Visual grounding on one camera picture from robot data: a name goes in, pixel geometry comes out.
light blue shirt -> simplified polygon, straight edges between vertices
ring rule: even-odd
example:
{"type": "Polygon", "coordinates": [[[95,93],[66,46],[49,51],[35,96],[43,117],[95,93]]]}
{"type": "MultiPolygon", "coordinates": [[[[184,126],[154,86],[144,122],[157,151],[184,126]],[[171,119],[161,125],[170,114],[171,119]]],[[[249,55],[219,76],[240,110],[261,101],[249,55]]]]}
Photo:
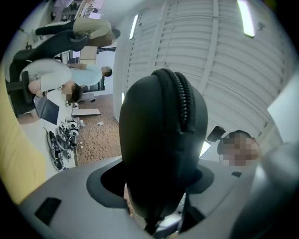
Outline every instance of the light blue shirt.
{"type": "Polygon", "coordinates": [[[86,65],[86,70],[71,68],[72,80],[78,85],[95,85],[102,78],[102,71],[99,66],[86,65]]]}

black robot head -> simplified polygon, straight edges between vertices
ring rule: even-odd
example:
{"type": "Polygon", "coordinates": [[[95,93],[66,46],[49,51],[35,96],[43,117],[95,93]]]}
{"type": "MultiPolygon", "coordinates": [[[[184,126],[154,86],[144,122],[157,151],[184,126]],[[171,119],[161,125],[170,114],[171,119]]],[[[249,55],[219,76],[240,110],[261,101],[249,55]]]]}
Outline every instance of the black robot head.
{"type": "Polygon", "coordinates": [[[179,72],[160,69],[134,83],[120,114],[131,203],[145,219],[172,214],[194,181],[207,128],[201,94],[179,72]]]}

dark hair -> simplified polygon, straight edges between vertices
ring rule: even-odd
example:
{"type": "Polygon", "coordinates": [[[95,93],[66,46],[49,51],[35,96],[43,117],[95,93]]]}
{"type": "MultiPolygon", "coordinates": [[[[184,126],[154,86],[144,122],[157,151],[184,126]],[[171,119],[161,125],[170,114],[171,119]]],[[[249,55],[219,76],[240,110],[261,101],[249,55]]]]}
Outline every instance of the dark hair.
{"type": "Polygon", "coordinates": [[[249,133],[245,132],[245,131],[242,131],[242,130],[236,130],[236,131],[233,131],[233,132],[230,132],[228,135],[226,135],[225,137],[223,137],[222,139],[220,139],[220,142],[218,143],[218,146],[217,146],[217,153],[219,155],[221,155],[223,153],[223,144],[225,140],[228,140],[228,139],[234,139],[236,137],[237,134],[242,134],[244,135],[247,139],[251,139],[251,136],[249,133]]]}
{"type": "Polygon", "coordinates": [[[72,90],[70,102],[71,103],[78,102],[81,99],[82,95],[83,92],[81,86],[75,84],[75,88],[72,90]]]}
{"type": "Polygon", "coordinates": [[[112,76],[112,69],[110,69],[109,72],[106,72],[104,76],[105,76],[105,77],[110,77],[110,76],[112,76]]]}
{"type": "Polygon", "coordinates": [[[119,38],[120,35],[121,35],[121,31],[120,30],[112,29],[112,32],[113,32],[113,34],[114,34],[114,36],[115,36],[116,39],[119,38]]]}

black office chair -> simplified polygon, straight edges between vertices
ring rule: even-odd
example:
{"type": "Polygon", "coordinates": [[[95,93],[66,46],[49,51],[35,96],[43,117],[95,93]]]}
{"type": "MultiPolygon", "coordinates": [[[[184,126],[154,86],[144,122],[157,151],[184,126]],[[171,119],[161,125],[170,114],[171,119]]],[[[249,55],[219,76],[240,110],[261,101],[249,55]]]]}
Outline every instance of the black office chair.
{"type": "Polygon", "coordinates": [[[37,48],[20,50],[15,54],[9,67],[10,82],[7,82],[6,86],[16,117],[35,108],[34,95],[28,91],[28,73],[23,72],[24,82],[19,82],[22,70],[38,59],[54,58],[68,50],[80,51],[86,46],[87,40],[86,35],[75,35],[72,30],[66,30],[44,41],[37,48]]]}

brown carpet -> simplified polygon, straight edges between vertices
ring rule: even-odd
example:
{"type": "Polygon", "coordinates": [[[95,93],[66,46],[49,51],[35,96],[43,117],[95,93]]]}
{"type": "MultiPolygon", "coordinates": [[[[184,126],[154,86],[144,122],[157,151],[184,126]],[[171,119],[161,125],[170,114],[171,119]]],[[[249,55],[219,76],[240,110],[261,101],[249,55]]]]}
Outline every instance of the brown carpet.
{"type": "Polygon", "coordinates": [[[83,142],[77,147],[78,165],[120,156],[118,122],[113,116],[112,95],[96,96],[95,102],[80,104],[80,109],[99,109],[101,115],[80,117],[86,127],[80,130],[77,141],[83,142]]]}

